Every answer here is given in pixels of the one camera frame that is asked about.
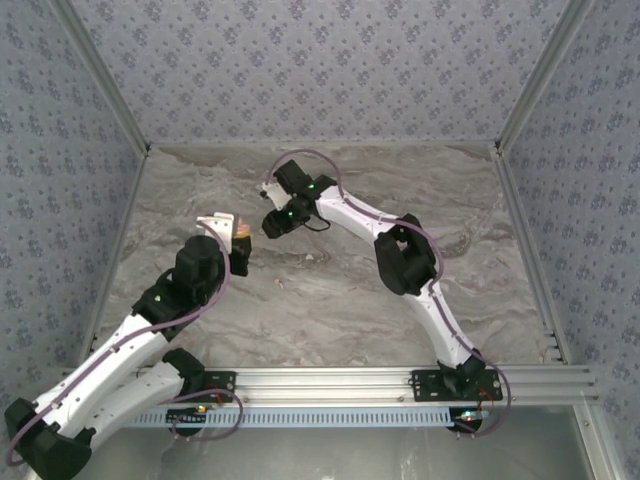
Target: black mounting plate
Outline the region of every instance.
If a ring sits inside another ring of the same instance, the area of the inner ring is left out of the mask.
[[[485,390],[494,401],[503,399],[502,385],[498,374],[495,370],[486,369],[482,371],[478,380],[470,392],[465,397],[455,395],[444,384],[442,371],[438,369],[431,370],[413,370],[409,385],[413,390],[413,399],[416,402],[455,402],[455,401],[488,401],[486,395],[481,393]]]
[[[222,388],[231,392],[236,391],[236,372],[232,371],[208,371],[204,372],[204,380],[201,390]],[[229,395],[203,395],[178,403],[233,403],[235,400]]]
[[[235,393],[236,390],[236,372],[212,372],[205,371],[204,372],[204,382],[202,390],[209,390],[212,388],[222,388],[224,390],[229,390]],[[211,403],[231,403],[234,402],[233,398],[229,395],[203,395],[201,397],[192,398],[189,400],[184,400],[178,403],[189,403],[189,404],[211,404]],[[191,424],[194,428],[177,428],[176,432],[179,435],[190,437],[191,435],[195,435],[200,430],[202,430],[202,426],[205,424],[207,415],[198,413],[198,409],[196,407],[189,408],[173,408],[167,410],[165,415],[165,422],[168,425],[172,425],[178,417],[180,418],[180,423]]]

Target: black joint housing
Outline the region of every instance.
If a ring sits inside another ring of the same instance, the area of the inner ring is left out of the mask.
[[[175,350],[167,352],[165,356],[162,357],[162,361],[169,363],[178,370],[178,375],[184,380],[180,395],[195,393],[204,388],[204,365],[185,349],[176,348]]]
[[[157,325],[205,305],[224,280],[223,262],[215,239],[206,235],[190,237],[176,254],[175,267],[142,294],[133,305],[133,313]],[[163,329],[162,334],[171,341],[186,326]]]
[[[477,349],[473,349],[478,355],[480,352]],[[478,378],[484,371],[486,364],[475,356],[471,356],[461,365],[457,365],[456,368],[451,368],[438,362],[438,366],[443,373],[443,380],[445,386],[456,395],[464,398],[472,391],[475,390]]]
[[[9,438],[13,438],[36,416],[33,404],[24,398],[15,400],[4,412]],[[83,429],[75,438],[56,433],[53,425],[39,420],[20,439],[16,452],[42,480],[70,480],[91,457],[91,437],[96,431]]]
[[[262,230],[268,238],[278,238],[290,233],[318,216],[316,200],[327,188],[337,185],[326,175],[315,180],[302,171],[294,160],[289,160],[274,172],[282,189],[292,198],[282,210],[272,210],[262,221]]]
[[[411,214],[400,220],[420,227]],[[436,257],[429,242],[409,228],[394,225],[380,233],[373,246],[380,278],[396,295],[420,295],[420,289],[436,276]]]
[[[249,256],[251,256],[251,237],[233,238],[231,240],[231,275],[246,277],[249,275]]]

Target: marble surface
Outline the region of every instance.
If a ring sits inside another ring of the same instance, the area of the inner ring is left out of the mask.
[[[253,231],[247,278],[171,347],[205,365],[360,366],[435,363],[416,315],[382,285],[373,250],[350,232],[298,229],[278,240],[259,233],[270,205],[259,183],[284,148],[180,147],[152,150],[98,344],[139,295],[173,265],[197,232],[195,219],[235,212]],[[487,358],[539,363],[547,355],[494,167],[484,148],[335,146],[345,188],[383,211],[411,212],[447,259],[442,288],[458,322]],[[297,157],[310,174],[330,173]]]

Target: wallpaper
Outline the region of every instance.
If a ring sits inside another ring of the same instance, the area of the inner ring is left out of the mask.
[[[509,154],[574,360],[640,478],[640,4],[589,14]]]
[[[153,142],[493,139],[566,0],[72,0]]]
[[[138,155],[47,2],[3,0],[0,17],[4,411],[48,388],[48,367],[76,362]]]

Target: cable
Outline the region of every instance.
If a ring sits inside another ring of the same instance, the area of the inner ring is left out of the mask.
[[[93,363],[91,363],[82,373],[78,375],[77,378],[75,378],[72,382],[69,383],[69,385],[67,385],[67,387],[60,393],[60,395],[58,395],[49,405],[47,405],[39,413],[37,413],[14,435],[14,437],[9,442],[9,448],[7,449],[7,454],[5,457],[7,466],[17,467],[25,463],[24,460],[13,459],[13,452],[16,446],[18,445],[18,442],[22,440],[25,434],[29,430],[31,430],[31,428],[33,428],[33,426],[36,423],[38,423],[40,420],[46,417],[54,409],[54,406],[57,406],[59,408],[59,406],[62,404],[62,401],[69,396],[69,394],[73,391],[73,389],[76,388],[80,384],[80,382],[82,382],[85,378],[87,378],[91,374],[91,372],[93,372],[100,364],[102,364],[102,362],[104,362],[113,352],[117,352],[120,349],[120,347],[122,347],[124,344],[126,344],[127,342],[130,342],[134,338],[137,338],[140,335],[143,335],[145,333],[157,332],[160,330],[164,330],[166,328],[176,327],[176,326],[182,325],[183,323],[190,322],[195,318],[198,318],[200,315],[202,315],[211,307],[213,307],[216,303],[218,303],[220,298],[226,292],[227,287],[229,285],[229,277],[231,276],[231,263],[229,260],[229,254],[224,246],[224,242],[222,241],[220,236],[215,232],[215,230],[213,230],[211,227],[209,227],[209,225],[206,225],[205,223],[197,222],[197,224],[202,228],[204,228],[205,230],[207,230],[213,236],[213,238],[215,238],[215,240],[218,242],[218,245],[220,246],[220,250],[222,251],[222,257],[223,257],[223,263],[224,263],[224,277],[222,279],[222,284],[220,285],[220,288],[218,289],[218,291],[213,294],[213,296],[211,297],[211,300],[209,300],[209,303],[207,303],[206,305],[198,308],[197,310],[191,313],[188,313],[187,315],[181,318],[177,318],[169,322],[159,323],[157,325],[150,325],[148,327],[141,328],[140,330],[136,330],[135,332],[132,332],[129,335],[124,336],[119,341],[114,343],[109,350],[107,350],[98,358],[96,358],[93,361]]]
[[[491,401],[491,410],[489,410],[489,415],[491,415],[493,413],[493,410],[495,409],[495,402],[493,400],[493,397],[491,396],[491,394],[489,392],[487,392],[486,389],[484,388],[479,388],[478,389],[478,393],[482,396],[484,395],[485,397],[487,397],[490,401]],[[480,403],[478,404],[478,409],[482,410],[482,400],[480,400]]]
[[[223,388],[212,388],[210,390],[203,390],[201,392],[189,393],[188,395],[175,397],[175,398],[172,398],[171,400],[167,400],[166,402],[163,402],[163,404],[182,402],[184,400],[190,400],[192,398],[200,397],[202,395],[213,395],[213,394],[227,395],[233,398],[233,400],[235,400],[235,402],[238,404],[238,419],[236,420],[236,422],[231,426],[231,428],[217,435],[211,435],[209,437],[185,437],[184,435],[180,435],[176,430],[178,423],[180,423],[180,420],[182,419],[182,417],[184,417],[184,415],[178,415],[178,417],[173,421],[173,425],[171,425],[171,432],[173,433],[176,439],[180,438],[187,442],[213,442],[216,440],[222,440],[223,438],[227,438],[228,436],[233,435],[238,431],[238,429],[240,428],[240,424],[242,423],[244,406],[242,405],[242,400],[240,400],[240,397],[238,397],[231,390],[225,390]]]
[[[273,165],[271,166],[271,169],[267,173],[267,177],[265,179],[265,183],[268,183],[271,180],[271,178],[273,177],[273,172],[282,163],[284,163],[285,159],[287,159],[291,155],[295,155],[295,154],[298,154],[298,153],[306,153],[306,154],[309,154],[309,155],[314,155],[316,157],[319,157],[319,158],[323,159],[324,161],[326,161],[329,165],[331,165],[333,167],[333,170],[336,172],[336,182],[338,184],[338,192],[340,193],[340,197],[342,198],[342,200],[347,205],[349,205],[351,208],[353,208],[356,212],[358,212],[358,213],[360,213],[360,214],[362,214],[362,215],[364,215],[364,216],[366,216],[368,218],[376,220],[378,222],[390,223],[390,224],[393,224],[393,225],[399,225],[399,226],[408,228],[410,230],[413,230],[414,232],[422,235],[429,242],[429,245],[431,245],[431,248],[432,248],[433,252],[435,253],[435,256],[436,256],[436,259],[437,259],[437,262],[438,262],[438,270],[436,272],[435,278],[431,281],[431,283],[429,283],[429,286],[427,287],[427,290],[429,291],[429,295],[431,296],[431,298],[433,299],[434,303],[436,304],[436,308],[438,309],[438,312],[440,313],[440,316],[442,317],[442,320],[444,321],[445,325],[447,326],[447,329],[451,332],[451,335],[453,335],[453,337],[457,340],[457,342],[460,344],[460,346],[462,348],[464,348],[471,356],[475,357],[476,359],[480,360],[485,365],[490,366],[491,368],[493,368],[496,371],[498,376],[500,378],[502,378],[504,386],[505,386],[505,389],[507,390],[507,404],[505,406],[504,412],[502,413],[502,415],[500,416],[498,421],[495,424],[493,424],[491,427],[489,427],[488,429],[486,429],[486,430],[484,430],[484,431],[482,431],[480,433],[476,433],[475,436],[476,437],[484,437],[486,435],[489,435],[489,434],[495,432],[498,428],[500,428],[500,426],[502,426],[504,421],[509,416],[509,412],[511,411],[511,401],[512,401],[511,386],[509,385],[509,380],[507,379],[507,376],[504,374],[504,372],[500,368],[498,368],[498,366],[495,363],[492,363],[492,362],[489,362],[488,360],[485,360],[485,358],[482,355],[480,355],[473,348],[471,348],[469,345],[467,345],[467,343],[460,337],[460,334],[456,331],[455,328],[453,328],[453,325],[451,325],[451,322],[447,318],[447,314],[445,313],[444,308],[442,307],[442,304],[440,303],[440,300],[438,299],[437,294],[433,290],[433,288],[436,285],[436,283],[438,283],[440,281],[440,279],[442,278],[442,276],[444,275],[444,256],[442,255],[442,252],[440,251],[440,248],[438,247],[438,244],[436,243],[435,239],[431,235],[429,235],[425,230],[423,230],[422,228],[418,227],[417,225],[414,225],[414,224],[409,223],[409,222],[405,222],[403,220],[399,220],[397,218],[378,217],[376,215],[373,215],[373,214],[369,213],[367,210],[359,207],[355,203],[353,203],[349,199],[349,197],[346,195],[346,193],[344,191],[344,188],[342,186],[342,175],[340,173],[340,169],[338,168],[338,165],[336,164],[336,162],[333,161],[327,155],[318,152],[317,150],[312,150],[312,149],[309,149],[309,148],[298,148],[298,149],[290,150],[288,152],[283,153],[282,155],[280,155],[276,159],[275,162],[273,162]]]
[[[218,387],[215,383],[210,383],[209,385],[205,385],[204,388],[215,388],[215,389],[220,389],[220,387]],[[224,402],[222,401],[222,397],[220,396],[219,393],[216,393],[216,400],[218,400],[218,405],[222,405]]]
[[[321,220],[326,225],[324,228],[310,227],[307,223],[303,223],[302,226],[304,228],[306,228],[307,230],[311,230],[312,232],[326,232],[327,230],[329,230],[331,228],[331,222],[329,220],[326,220],[326,219],[322,218],[319,215],[317,215],[317,217],[318,217],[318,220]]]

